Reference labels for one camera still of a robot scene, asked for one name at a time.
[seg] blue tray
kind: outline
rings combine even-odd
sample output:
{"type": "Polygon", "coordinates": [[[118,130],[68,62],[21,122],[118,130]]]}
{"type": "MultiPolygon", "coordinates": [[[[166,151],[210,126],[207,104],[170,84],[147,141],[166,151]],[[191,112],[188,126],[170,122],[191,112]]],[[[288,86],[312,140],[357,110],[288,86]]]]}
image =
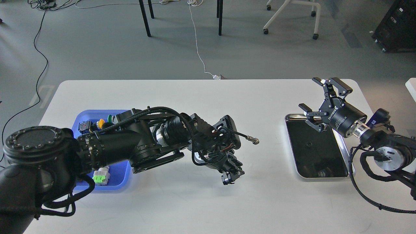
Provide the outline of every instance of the blue tray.
{"type": "MultiPolygon", "coordinates": [[[[100,119],[107,120],[108,115],[116,115],[126,110],[85,110],[77,115],[75,122],[72,126],[72,131],[74,132],[74,137],[77,138],[81,135],[78,131],[78,124],[82,121],[92,121],[97,122],[100,119]]],[[[128,161],[122,161],[113,165],[110,165],[110,179],[107,185],[95,186],[94,190],[118,190],[126,185],[127,180],[130,175],[130,164],[128,161]]],[[[77,182],[75,190],[85,190],[88,188],[88,184],[85,181],[77,182]]]]}

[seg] office chair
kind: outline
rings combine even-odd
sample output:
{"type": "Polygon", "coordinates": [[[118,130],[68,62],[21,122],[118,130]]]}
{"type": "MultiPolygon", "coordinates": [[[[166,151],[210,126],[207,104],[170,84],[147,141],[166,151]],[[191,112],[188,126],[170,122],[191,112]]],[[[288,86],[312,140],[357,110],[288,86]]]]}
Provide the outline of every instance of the office chair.
{"type": "MultiPolygon", "coordinates": [[[[267,2],[267,10],[271,10],[272,7],[270,6],[270,3],[273,0],[269,0],[267,2]]],[[[267,22],[266,25],[264,25],[263,27],[263,33],[264,34],[268,34],[269,30],[267,29],[270,24],[276,19],[276,17],[283,11],[283,9],[285,7],[287,7],[287,5],[289,5],[289,3],[293,3],[293,4],[300,4],[300,5],[309,5],[312,6],[312,12],[311,12],[311,16],[315,17],[316,16],[316,21],[315,21],[315,30],[313,33],[313,39],[316,40],[319,37],[318,34],[318,26],[319,26],[319,20],[321,18],[321,5],[319,5],[319,3],[316,2],[316,0],[308,0],[308,1],[303,1],[303,0],[285,0],[285,2],[283,3],[283,5],[277,10],[277,12],[270,18],[270,20],[267,22]]]]}

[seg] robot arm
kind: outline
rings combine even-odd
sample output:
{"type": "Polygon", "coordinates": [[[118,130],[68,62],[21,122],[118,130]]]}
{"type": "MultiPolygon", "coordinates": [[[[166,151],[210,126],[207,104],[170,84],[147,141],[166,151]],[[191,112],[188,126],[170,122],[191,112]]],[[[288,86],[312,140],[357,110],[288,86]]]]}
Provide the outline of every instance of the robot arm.
{"type": "Polygon", "coordinates": [[[92,169],[128,160],[133,173],[139,173],[182,158],[180,151],[185,148],[192,152],[196,165],[218,170],[223,184],[232,184],[244,174],[243,164],[234,156],[241,146],[239,135],[258,143],[258,139],[237,132],[228,115],[210,125],[197,114],[179,114],[166,107],[120,113],[102,129],[77,139],[67,128],[19,130],[4,145],[12,164],[0,171],[0,229],[22,233],[40,215],[73,215],[74,202],[95,187],[87,176],[92,169]],[[79,179],[89,188],[72,194],[79,179]],[[66,194],[66,200],[55,202],[66,194]]]}
{"type": "MultiPolygon", "coordinates": [[[[403,170],[416,157],[416,140],[395,134],[394,127],[390,125],[390,115],[384,109],[378,109],[365,124],[367,116],[345,100],[345,97],[352,92],[352,88],[340,79],[334,77],[322,80],[315,77],[313,80],[322,86],[325,100],[316,112],[304,103],[299,104],[299,107],[305,112],[306,123],[319,132],[326,130],[329,126],[345,138],[356,136],[361,143],[358,146],[359,149],[370,147],[369,150],[362,153],[360,158],[364,171],[373,179],[385,182],[394,180],[402,182],[411,189],[411,196],[416,200],[415,173],[403,170]],[[377,166],[390,176],[375,175],[366,161],[367,157],[373,157],[377,166]]],[[[352,161],[355,152],[350,155],[350,161],[352,161]]],[[[376,206],[380,209],[385,208],[381,204],[376,206]]]]}

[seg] table leg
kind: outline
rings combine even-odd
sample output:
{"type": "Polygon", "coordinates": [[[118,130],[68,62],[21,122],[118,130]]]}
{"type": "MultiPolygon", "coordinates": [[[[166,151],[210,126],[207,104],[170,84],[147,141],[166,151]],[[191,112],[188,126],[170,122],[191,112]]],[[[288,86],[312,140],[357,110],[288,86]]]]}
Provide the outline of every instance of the table leg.
{"type": "Polygon", "coordinates": [[[144,4],[143,4],[143,0],[139,0],[139,4],[140,4],[141,14],[142,14],[142,16],[143,16],[144,27],[146,28],[146,33],[147,33],[147,36],[148,36],[148,37],[151,37],[151,34],[150,34],[150,29],[149,29],[149,23],[147,22],[146,11],[144,11],[144,4]]]}
{"type": "Polygon", "coordinates": [[[223,0],[220,1],[220,9],[219,9],[219,16],[220,16],[220,23],[218,25],[218,35],[221,36],[222,29],[223,29],[223,0]]]}
{"type": "Polygon", "coordinates": [[[154,19],[154,18],[155,18],[155,16],[153,15],[152,0],[147,0],[147,3],[149,4],[150,17],[152,17],[152,19],[154,19]]]}
{"type": "Polygon", "coordinates": [[[217,18],[220,17],[220,0],[217,0],[217,18]]]}

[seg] table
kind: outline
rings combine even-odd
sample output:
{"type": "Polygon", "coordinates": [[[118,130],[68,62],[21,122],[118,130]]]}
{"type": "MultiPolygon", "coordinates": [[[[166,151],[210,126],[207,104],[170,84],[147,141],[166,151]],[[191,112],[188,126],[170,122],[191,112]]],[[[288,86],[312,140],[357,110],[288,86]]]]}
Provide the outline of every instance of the table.
{"type": "MultiPolygon", "coordinates": [[[[223,1],[224,0],[217,0],[217,18],[219,18],[219,23],[218,23],[218,35],[219,36],[222,35],[222,28],[223,28],[223,1]]],[[[149,23],[147,21],[147,16],[146,16],[146,11],[144,9],[143,0],[139,0],[139,4],[140,4],[141,14],[143,16],[143,22],[144,22],[144,27],[146,29],[146,34],[148,37],[151,37],[149,23]]],[[[148,5],[149,5],[149,10],[150,10],[150,17],[154,19],[155,17],[153,14],[153,7],[152,7],[151,0],[148,0],[148,5]]]]}
{"type": "MultiPolygon", "coordinates": [[[[353,80],[349,103],[371,114],[353,80]]],[[[235,156],[245,175],[222,185],[220,173],[185,157],[130,175],[118,191],[93,192],[79,200],[74,216],[34,220],[25,233],[414,233],[414,215],[379,211],[349,179],[305,182],[295,172],[284,117],[317,110],[324,99],[312,80],[71,80],[57,89],[40,125],[71,127],[86,109],[167,106],[197,113],[214,124],[230,115],[238,131],[260,139],[242,141],[235,156]],[[94,87],[85,93],[79,87],[94,87]]],[[[347,146],[358,144],[346,139],[347,146]]],[[[416,209],[401,183],[369,178],[355,161],[361,190],[374,200],[416,209]]]]}

